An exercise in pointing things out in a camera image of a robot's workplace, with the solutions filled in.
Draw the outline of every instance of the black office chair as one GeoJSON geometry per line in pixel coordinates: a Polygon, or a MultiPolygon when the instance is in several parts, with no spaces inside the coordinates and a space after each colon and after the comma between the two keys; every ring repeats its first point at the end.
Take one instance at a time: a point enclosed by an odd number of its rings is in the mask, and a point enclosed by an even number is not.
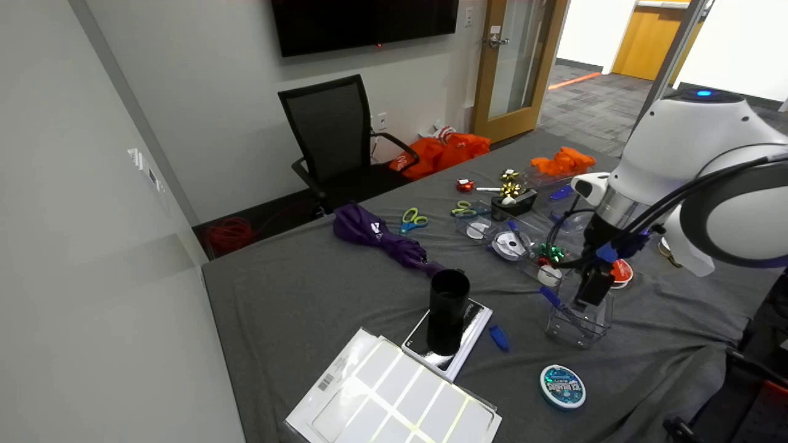
{"type": "Polygon", "coordinates": [[[386,164],[369,164],[373,137],[386,137],[408,152],[406,166],[420,161],[420,154],[399,137],[373,132],[362,77],[282,91],[279,97],[304,149],[294,170],[311,186],[322,214],[406,182],[386,164]]]}

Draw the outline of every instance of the door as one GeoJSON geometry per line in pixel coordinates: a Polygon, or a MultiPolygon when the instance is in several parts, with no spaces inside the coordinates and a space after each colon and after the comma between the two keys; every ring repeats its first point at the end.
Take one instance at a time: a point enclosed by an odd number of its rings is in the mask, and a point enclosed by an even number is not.
{"type": "Polygon", "coordinates": [[[492,139],[538,126],[568,0],[490,0],[474,132],[492,139]]]}

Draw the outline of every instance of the orange toy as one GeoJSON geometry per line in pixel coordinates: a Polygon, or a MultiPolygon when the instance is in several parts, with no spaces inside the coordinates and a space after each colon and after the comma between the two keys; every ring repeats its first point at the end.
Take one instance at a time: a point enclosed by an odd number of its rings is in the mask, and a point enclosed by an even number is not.
{"type": "Polygon", "coordinates": [[[532,158],[532,166],[544,176],[572,176],[588,173],[597,164],[591,154],[565,144],[554,158],[532,158]]]}

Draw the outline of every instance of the wall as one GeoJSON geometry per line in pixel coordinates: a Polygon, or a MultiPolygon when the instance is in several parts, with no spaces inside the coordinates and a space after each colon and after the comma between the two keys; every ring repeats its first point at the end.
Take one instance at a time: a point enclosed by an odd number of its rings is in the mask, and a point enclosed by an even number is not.
{"type": "Polygon", "coordinates": [[[788,97],[785,0],[717,0],[678,80],[788,97]]]}
{"type": "Polygon", "coordinates": [[[597,64],[609,74],[631,21],[636,0],[572,0],[560,58],[597,64]]]}
{"type": "Polygon", "coordinates": [[[70,4],[6,0],[0,62],[0,440],[243,440],[184,214],[70,4]]]}
{"type": "Polygon", "coordinates": [[[304,190],[291,173],[300,149],[282,88],[360,70],[373,113],[384,111],[391,132],[412,139],[437,121],[461,126],[486,11],[482,0],[461,0],[454,37],[282,58],[269,0],[87,1],[198,222],[304,190]]]}

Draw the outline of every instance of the television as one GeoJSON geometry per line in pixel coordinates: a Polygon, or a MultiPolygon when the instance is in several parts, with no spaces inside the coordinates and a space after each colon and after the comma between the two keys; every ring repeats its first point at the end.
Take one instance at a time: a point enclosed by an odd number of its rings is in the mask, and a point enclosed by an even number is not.
{"type": "Polygon", "coordinates": [[[458,0],[272,0],[283,56],[454,33],[458,0]]]}

